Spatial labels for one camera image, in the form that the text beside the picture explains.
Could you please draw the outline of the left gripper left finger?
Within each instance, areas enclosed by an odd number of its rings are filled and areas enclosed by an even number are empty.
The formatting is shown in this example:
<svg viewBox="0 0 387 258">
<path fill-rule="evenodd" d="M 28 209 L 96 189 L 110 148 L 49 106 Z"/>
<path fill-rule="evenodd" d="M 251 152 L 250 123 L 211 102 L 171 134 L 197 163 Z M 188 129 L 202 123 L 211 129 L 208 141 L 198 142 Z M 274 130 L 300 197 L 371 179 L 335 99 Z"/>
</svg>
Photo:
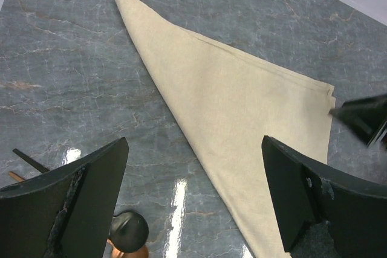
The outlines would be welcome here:
<svg viewBox="0 0 387 258">
<path fill-rule="evenodd" d="M 1 257 L 102 257 L 122 184 L 125 138 L 1 189 Z"/>
</svg>

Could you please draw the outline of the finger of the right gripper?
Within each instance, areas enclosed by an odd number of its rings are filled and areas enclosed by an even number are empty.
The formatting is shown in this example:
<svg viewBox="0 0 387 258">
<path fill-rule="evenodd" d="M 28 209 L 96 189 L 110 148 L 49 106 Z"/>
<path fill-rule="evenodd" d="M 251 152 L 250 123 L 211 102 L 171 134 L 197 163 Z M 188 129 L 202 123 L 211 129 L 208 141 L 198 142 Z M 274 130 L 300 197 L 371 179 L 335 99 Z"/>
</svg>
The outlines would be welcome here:
<svg viewBox="0 0 387 258">
<path fill-rule="evenodd" d="M 329 114 L 367 147 L 379 141 L 386 148 L 386 94 L 348 100 Z"/>
</svg>

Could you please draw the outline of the black spoon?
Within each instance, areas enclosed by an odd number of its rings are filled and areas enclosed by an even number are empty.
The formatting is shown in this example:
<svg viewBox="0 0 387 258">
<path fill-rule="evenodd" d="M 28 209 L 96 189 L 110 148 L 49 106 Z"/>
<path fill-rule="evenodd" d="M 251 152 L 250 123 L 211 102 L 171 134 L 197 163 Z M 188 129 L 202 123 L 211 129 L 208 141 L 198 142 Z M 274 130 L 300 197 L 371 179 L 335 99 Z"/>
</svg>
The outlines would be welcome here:
<svg viewBox="0 0 387 258">
<path fill-rule="evenodd" d="M 139 213 L 128 210 L 114 216 L 107 240 L 111 257 L 149 257 L 148 236 L 148 223 Z"/>
</svg>

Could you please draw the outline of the beige cloth napkin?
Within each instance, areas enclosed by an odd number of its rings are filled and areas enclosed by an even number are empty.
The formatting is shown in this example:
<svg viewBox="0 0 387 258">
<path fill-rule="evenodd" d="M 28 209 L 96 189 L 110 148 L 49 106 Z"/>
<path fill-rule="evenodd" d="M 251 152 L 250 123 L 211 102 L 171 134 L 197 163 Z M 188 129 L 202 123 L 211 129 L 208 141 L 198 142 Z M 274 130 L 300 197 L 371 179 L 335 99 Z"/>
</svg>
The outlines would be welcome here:
<svg viewBox="0 0 387 258">
<path fill-rule="evenodd" d="M 285 257 L 262 160 L 269 135 L 322 163 L 333 86 L 115 0 L 129 36 L 256 257 Z"/>
</svg>

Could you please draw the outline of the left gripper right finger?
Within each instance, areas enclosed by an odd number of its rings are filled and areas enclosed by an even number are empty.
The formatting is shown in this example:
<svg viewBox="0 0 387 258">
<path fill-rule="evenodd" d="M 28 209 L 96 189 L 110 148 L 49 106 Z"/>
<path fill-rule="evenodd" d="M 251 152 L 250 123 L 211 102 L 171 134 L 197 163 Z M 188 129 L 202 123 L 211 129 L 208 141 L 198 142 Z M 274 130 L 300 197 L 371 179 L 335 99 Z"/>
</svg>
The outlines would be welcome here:
<svg viewBox="0 0 387 258">
<path fill-rule="evenodd" d="M 386 186 L 357 178 L 264 136 L 265 174 L 284 250 L 328 222 L 341 257 L 386 257 Z"/>
</svg>

